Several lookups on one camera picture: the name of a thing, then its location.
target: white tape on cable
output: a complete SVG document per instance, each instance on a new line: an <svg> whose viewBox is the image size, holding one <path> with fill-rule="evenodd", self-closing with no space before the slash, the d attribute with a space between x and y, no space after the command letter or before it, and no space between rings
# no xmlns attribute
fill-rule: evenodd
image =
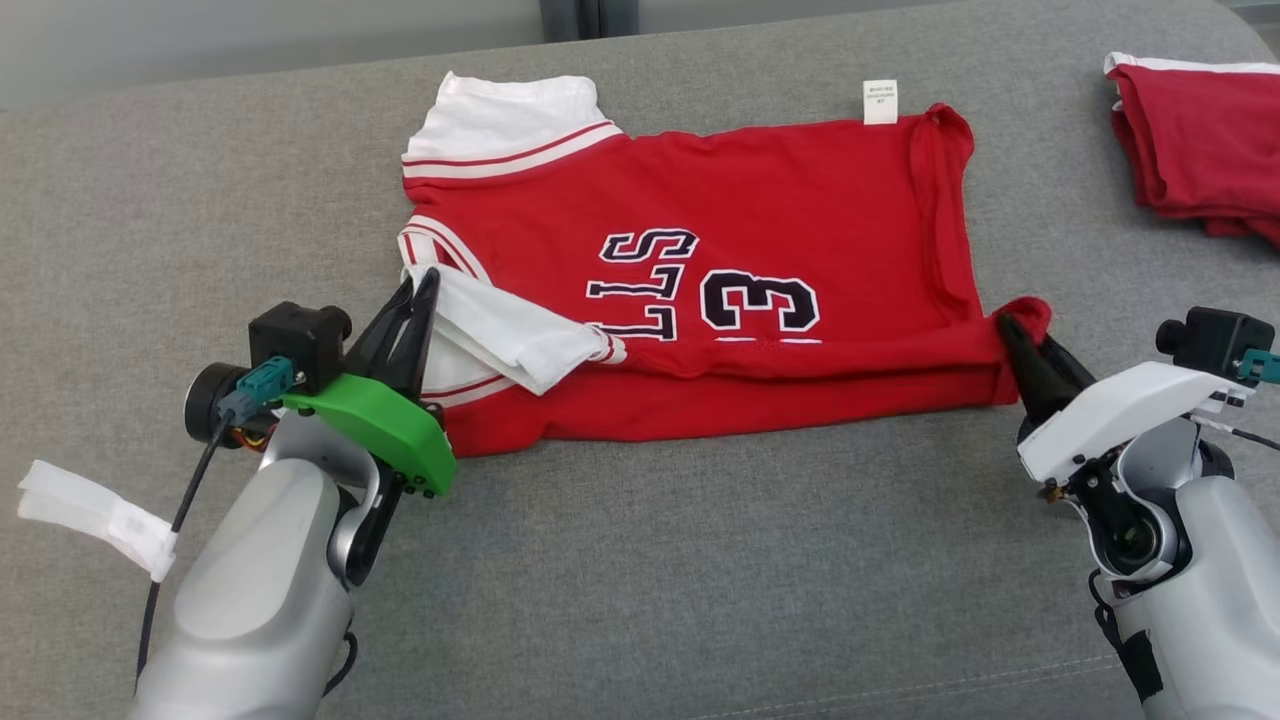
<svg viewBox="0 0 1280 720"><path fill-rule="evenodd" d="M19 518L54 523L105 539L150 573L156 583L164 580L173 566L178 536L170 523L93 480L36 460L18 488L26 491L18 502Z"/></svg>

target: teal connector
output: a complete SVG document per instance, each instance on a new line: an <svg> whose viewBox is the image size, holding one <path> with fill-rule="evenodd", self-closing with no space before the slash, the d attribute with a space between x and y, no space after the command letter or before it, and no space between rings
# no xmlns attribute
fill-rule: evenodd
<svg viewBox="0 0 1280 720"><path fill-rule="evenodd" d="M1244 357L1240 360L1240 378L1280 384L1280 355L1265 350L1244 351Z"/></svg>
<svg viewBox="0 0 1280 720"><path fill-rule="evenodd" d="M250 370L236 383L234 392L218 401L218 414L232 413L232 425L239 425L248 421L259 407L293 389L294 384L293 363L280 356L271 357Z"/></svg>

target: white care label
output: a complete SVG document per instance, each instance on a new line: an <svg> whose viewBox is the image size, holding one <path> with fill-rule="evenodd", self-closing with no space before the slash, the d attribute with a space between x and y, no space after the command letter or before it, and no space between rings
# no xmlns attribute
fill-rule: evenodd
<svg viewBox="0 0 1280 720"><path fill-rule="evenodd" d="M863 123L891 126L897 122L897 81L863 81Z"/></svg>

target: folded red cloth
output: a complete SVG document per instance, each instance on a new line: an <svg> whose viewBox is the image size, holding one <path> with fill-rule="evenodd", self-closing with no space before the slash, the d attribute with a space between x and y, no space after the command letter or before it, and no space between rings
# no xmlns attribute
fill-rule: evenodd
<svg viewBox="0 0 1280 720"><path fill-rule="evenodd" d="M1111 53L1103 70L1120 90L1111 124L1138 205L1280 247L1280 65Z"/></svg>

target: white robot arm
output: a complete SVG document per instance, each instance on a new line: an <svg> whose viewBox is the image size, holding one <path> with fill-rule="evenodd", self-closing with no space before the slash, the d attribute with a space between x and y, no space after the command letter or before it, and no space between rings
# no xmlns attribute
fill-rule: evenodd
<svg viewBox="0 0 1280 720"><path fill-rule="evenodd" d="M1197 307L1157 340L1176 366L1094 383L1051 338L1034 348L1001 322L1028 409L1018 454L1089 530L1096 618L1147 716L1280 717L1280 544L1201 438L1231 432L1206 415L1274 378L1271 327Z"/></svg>

